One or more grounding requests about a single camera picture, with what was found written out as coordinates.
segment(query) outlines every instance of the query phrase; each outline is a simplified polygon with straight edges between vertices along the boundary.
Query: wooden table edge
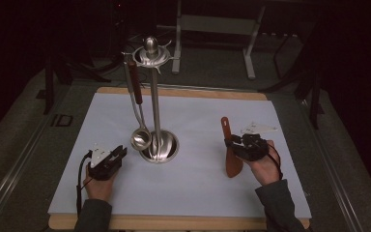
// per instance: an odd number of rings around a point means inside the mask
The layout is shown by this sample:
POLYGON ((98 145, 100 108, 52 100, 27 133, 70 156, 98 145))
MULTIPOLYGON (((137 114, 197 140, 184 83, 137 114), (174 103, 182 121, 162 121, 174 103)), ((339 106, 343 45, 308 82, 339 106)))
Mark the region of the wooden table edge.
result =
MULTIPOLYGON (((97 93, 101 94, 128 94, 127 88, 100 87, 97 93)), ((141 89, 143 95, 150 95, 150 89, 141 89)), ((185 89, 158 89, 159 96, 185 97, 185 98, 209 98, 209 99, 229 99, 229 100, 253 100, 266 101, 267 97, 262 93, 231 92, 217 90, 185 90, 185 89)))
MULTIPOLYGON (((52 229, 74 229, 76 214, 52 214, 52 229)), ((309 218, 300 218, 305 228, 309 218)), ((267 229, 265 218, 256 217, 187 217, 187 216, 112 216, 110 229, 119 230, 252 230, 267 229)))

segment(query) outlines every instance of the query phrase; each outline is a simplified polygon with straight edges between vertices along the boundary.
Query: stainless steel ladle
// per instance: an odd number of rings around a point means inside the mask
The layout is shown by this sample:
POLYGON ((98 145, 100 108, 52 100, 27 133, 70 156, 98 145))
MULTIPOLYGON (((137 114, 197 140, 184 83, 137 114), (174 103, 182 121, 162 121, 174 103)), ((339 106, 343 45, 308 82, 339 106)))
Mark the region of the stainless steel ladle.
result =
POLYGON ((134 109, 134 114, 140 125, 140 128, 135 130, 132 133, 131 138, 130 138, 130 143, 131 143, 132 148, 134 148, 135 150, 143 151, 150 146, 152 142, 152 136, 149 130, 146 128, 146 124, 144 123, 143 109, 141 107, 141 103, 143 102, 143 99, 141 96, 137 65, 134 61, 128 60, 127 67, 128 67, 128 72, 126 73, 126 76, 128 80, 128 92, 131 97, 131 104, 134 109), (135 98, 135 102, 139 105, 140 117, 137 113, 137 108, 134 104, 134 98, 135 98))

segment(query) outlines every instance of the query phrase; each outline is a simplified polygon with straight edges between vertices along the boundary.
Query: hand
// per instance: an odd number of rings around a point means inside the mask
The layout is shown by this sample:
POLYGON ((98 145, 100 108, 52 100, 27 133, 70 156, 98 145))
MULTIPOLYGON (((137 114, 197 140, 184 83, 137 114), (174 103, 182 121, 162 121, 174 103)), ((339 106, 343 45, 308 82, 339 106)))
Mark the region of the hand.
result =
POLYGON ((86 178, 83 181, 83 185, 85 185, 89 199, 98 199, 108 202, 113 190, 113 182, 118 172, 119 171, 114 173, 107 181, 97 181, 89 176, 88 166, 86 166, 86 178))
MULTIPOLYGON (((270 146, 270 155, 278 162, 278 164, 280 164, 281 160, 279 158, 279 155, 273 149, 273 141, 267 140, 267 143, 272 146, 270 146)), ((249 165, 255 178, 262 186, 279 181, 278 168, 270 157, 264 156, 262 159, 256 161, 248 161, 245 159, 241 160, 249 165)))

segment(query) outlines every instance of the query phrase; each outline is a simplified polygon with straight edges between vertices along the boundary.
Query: metal utensil holder stand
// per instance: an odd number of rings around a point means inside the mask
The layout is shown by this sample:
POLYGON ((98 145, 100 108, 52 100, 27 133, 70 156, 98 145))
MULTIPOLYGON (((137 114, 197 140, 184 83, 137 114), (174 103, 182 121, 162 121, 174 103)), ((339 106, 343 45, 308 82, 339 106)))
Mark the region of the metal utensil holder stand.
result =
POLYGON ((151 74, 151 95, 153 104, 153 117, 155 130, 151 132, 152 143, 150 146, 140 151, 140 155, 152 163, 165 163, 173 159, 179 150, 179 140, 177 136, 168 130, 162 130, 159 119, 157 73, 159 67, 174 59, 166 48, 170 43, 160 46, 157 40, 149 37, 145 40, 144 47, 137 48, 131 55, 138 67, 150 70, 151 74))

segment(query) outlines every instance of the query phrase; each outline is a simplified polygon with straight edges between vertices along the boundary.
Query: round metal base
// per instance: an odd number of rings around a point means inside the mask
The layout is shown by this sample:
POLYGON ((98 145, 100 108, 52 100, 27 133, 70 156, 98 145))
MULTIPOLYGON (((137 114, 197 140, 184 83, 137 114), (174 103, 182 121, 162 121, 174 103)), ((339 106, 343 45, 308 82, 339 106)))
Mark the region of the round metal base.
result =
POLYGON ((141 157, 152 163, 164 163, 172 160, 179 151, 179 139, 167 130, 160 131, 161 142, 156 144, 156 132, 152 131, 152 143, 148 149, 140 151, 141 157))

